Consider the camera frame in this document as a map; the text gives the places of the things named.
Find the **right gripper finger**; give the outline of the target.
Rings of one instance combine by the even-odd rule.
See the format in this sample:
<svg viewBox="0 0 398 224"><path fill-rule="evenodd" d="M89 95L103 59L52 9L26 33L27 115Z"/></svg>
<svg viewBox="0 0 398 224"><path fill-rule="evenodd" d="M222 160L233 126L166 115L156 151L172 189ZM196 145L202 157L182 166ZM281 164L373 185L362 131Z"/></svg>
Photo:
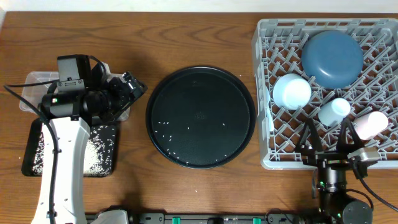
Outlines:
<svg viewBox="0 0 398 224"><path fill-rule="evenodd" d="M312 118L306 120L302 133L295 146L295 152L316 153L323 152L322 143Z"/></svg>
<svg viewBox="0 0 398 224"><path fill-rule="evenodd" d="M354 152L364 147L364 143L359 138L351 120L346 117L340 123L340 133L336 143L338 152Z"/></svg>

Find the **pink cup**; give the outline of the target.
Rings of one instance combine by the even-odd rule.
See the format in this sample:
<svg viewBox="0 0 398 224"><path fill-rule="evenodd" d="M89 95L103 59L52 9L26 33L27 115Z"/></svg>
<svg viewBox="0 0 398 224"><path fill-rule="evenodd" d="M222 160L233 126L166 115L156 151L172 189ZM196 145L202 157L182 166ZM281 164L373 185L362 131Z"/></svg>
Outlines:
<svg viewBox="0 0 398 224"><path fill-rule="evenodd" d="M354 129L362 140L370 140L387 128L388 118L380 111L373 111L353 121Z"/></svg>

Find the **light blue cup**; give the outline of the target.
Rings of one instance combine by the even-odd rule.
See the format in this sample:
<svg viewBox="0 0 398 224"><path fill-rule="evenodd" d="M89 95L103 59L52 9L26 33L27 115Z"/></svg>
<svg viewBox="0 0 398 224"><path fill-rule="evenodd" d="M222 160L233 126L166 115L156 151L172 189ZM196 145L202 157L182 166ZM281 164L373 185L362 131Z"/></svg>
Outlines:
<svg viewBox="0 0 398 224"><path fill-rule="evenodd" d="M343 98L336 98L323 105L318 112L321 124L332 127L342 122L349 115L351 105Z"/></svg>

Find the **light blue bowl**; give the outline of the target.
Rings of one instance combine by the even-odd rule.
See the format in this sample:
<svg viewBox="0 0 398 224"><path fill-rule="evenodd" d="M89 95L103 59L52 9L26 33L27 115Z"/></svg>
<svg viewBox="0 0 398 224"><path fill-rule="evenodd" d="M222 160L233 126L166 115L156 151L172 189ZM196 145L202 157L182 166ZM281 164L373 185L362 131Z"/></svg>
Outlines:
<svg viewBox="0 0 398 224"><path fill-rule="evenodd" d="M279 108L297 110L308 104L312 89L308 81L300 75L288 73L280 77L272 91L274 103Z"/></svg>

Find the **round black serving tray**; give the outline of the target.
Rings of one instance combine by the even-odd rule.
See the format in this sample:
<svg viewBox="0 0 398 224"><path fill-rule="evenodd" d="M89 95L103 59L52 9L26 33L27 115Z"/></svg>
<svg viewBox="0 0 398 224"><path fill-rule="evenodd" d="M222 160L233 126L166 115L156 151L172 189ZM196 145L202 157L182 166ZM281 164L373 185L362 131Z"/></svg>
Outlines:
<svg viewBox="0 0 398 224"><path fill-rule="evenodd" d="M187 67L164 78L146 108L146 128L168 160L191 169L222 166L242 153L256 125L244 83L227 70Z"/></svg>

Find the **dark blue plate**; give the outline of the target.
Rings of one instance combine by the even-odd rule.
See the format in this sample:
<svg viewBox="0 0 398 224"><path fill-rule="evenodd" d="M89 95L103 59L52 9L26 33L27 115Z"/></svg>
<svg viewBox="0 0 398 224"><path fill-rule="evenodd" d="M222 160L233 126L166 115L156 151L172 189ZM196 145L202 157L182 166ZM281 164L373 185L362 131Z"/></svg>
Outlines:
<svg viewBox="0 0 398 224"><path fill-rule="evenodd" d="M354 83L363 68L363 51L350 35L327 30L313 36L302 51L305 74L326 89L345 88Z"/></svg>

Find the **light blue plastic knife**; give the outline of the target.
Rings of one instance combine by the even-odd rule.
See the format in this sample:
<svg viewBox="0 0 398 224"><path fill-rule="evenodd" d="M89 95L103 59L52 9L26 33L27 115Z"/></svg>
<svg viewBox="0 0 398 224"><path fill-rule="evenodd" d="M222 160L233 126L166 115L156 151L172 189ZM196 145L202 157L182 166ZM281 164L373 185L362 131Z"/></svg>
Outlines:
<svg viewBox="0 0 398 224"><path fill-rule="evenodd" d="M269 126L269 131L273 132L274 131L274 120L272 117L272 112L271 112L271 95L269 92L269 89L265 87L265 93L267 97L267 120L268 120L268 126Z"/></svg>

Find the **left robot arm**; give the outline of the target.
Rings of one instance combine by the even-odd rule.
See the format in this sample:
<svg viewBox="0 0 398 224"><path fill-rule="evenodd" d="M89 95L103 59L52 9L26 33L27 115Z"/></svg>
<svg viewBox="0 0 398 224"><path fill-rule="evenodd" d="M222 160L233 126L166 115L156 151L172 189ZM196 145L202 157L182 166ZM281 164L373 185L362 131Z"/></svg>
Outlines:
<svg viewBox="0 0 398 224"><path fill-rule="evenodd" d="M91 55L59 56L56 89L42 98L44 166L33 223L86 223L83 167L91 124L116 121L147 90L125 72L109 78L107 66Z"/></svg>

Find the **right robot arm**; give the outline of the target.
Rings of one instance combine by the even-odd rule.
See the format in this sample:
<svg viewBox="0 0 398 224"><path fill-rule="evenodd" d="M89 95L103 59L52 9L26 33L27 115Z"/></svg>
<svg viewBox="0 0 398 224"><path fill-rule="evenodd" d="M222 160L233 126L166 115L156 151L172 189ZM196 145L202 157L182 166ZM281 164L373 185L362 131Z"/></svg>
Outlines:
<svg viewBox="0 0 398 224"><path fill-rule="evenodd" d="M368 174L368 167L379 160L375 147L366 147L354 130L349 118L341 122L341 131L334 151L323 148L313 119L306 120L295 152L306 166L317 168L313 175L312 196L318 193L318 212L296 215L294 223L371 223L374 205L347 193L346 171L352 170L357 179Z"/></svg>

